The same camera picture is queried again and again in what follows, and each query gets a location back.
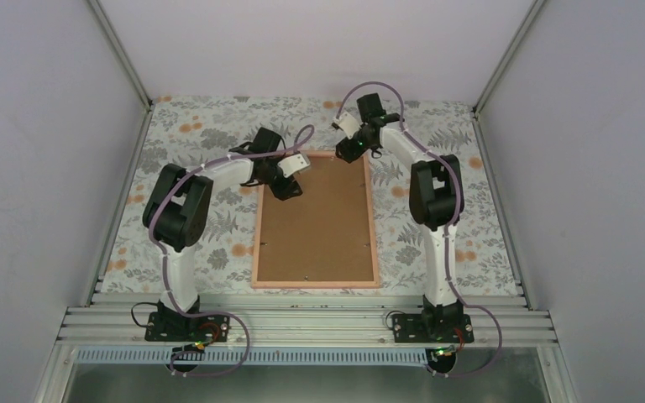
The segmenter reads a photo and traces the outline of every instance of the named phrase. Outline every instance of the wall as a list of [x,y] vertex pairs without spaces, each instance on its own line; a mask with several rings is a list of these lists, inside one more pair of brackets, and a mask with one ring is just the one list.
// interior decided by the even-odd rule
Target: wall
[[86,2],[0,0],[0,402],[82,303],[141,118]]
[[482,118],[580,399],[645,401],[645,2],[548,2]]
[[473,104],[532,0],[101,0],[152,97],[341,98],[362,81]]

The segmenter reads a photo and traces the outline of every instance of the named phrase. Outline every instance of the floral pattern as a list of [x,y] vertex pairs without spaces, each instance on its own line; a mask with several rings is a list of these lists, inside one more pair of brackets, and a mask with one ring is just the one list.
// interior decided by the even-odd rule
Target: floral pattern
[[[265,126],[292,144],[304,125],[316,133],[304,149],[334,149],[341,139],[330,124],[340,102],[297,97],[162,97],[155,105],[128,204],[103,281],[103,292],[161,292],[160,253],[147,238],[142,212],[161,168],[191,168],[253,139]],[[384,101],[388,112],[399,107]],[[346,108],[356,114],[354,102]],[[459,290],[465,295],[516,294],[515,280],[476,145],[469,108],[454,102],[405,102],[407,124],[423,143],[461,162],[465,210],[456,238]],[[381,150],[370,159],[381,285],[376,290],[253,290],[250,286],[257,190],[224,189],[214,195],[207,227],[196,245],[200,292],[324,295],[420,295],[426,257],[422,235],[407,206],[409,172]]]

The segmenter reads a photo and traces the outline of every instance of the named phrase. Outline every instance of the framed board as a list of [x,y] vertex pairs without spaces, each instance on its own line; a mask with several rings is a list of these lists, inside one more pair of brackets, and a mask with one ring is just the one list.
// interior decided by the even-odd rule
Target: framed board
[[333,151],[306,155],[302,196],[259,188],[253,288],[379,288],[367,154],[352,164]]

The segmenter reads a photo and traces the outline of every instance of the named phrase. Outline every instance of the glass panel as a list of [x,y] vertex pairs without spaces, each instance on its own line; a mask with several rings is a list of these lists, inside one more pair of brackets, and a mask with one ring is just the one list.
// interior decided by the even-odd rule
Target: glass panel
[[[463,351],[454,372],[478,368],[491,354]],[[424,369],[408,367],[254,365],[221,378],[184,379],[171,376],[164,365],[77,364],[68,395],[69,402],[88,403],[549,401],[534,348],[505,348],[492,368],[464,379],[432,378]]]

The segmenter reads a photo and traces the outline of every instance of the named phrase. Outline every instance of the white plastic part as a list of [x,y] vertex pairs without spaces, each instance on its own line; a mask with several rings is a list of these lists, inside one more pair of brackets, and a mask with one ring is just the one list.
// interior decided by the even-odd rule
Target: white plastic part
[[307,155],[299,153],[285,157],[278,163],[278,166],[283,170],[283,176],[287,178],[297,172],[303,172],[310,168],[310,160],[307,158]]
[[[194,285],[194,250],[184,248],[176,252],[171,246],[165,244],[167,250],[167,280],[176,304],[187,311],[197,301],[197,288]],[[169,293],[162,292],[160,300],[172,311],[176,311],[171,303]]]
[[254,173],[254,161],[248,159],[229,160],[212,168],[206,168],[200,175],[213,181],[212,196],[231,186],[238,186],[251,179]]
[[345,132],[348,139],[351,139],[359,130],[359,122],[348,112],[343,112],[339,118],[333,119],[333,122]]
[[448,226],[448,251],[445,248],[443,228],[432,231],[427,226],[420,226],[424,239],[424,250],[427,255],[427,284],[424,295],[434,306],[449,305],[456,302],[456,295],[446,281],[446,264],[443,259],[448,253],[448,271],[451,281],[456,286],[456,229],[457,225]]
[[424,154],[401,131],[395,128],[383,127],[380,131],[382,148],[391,152],[408,170],[418,161],[431,161],[430,155]]

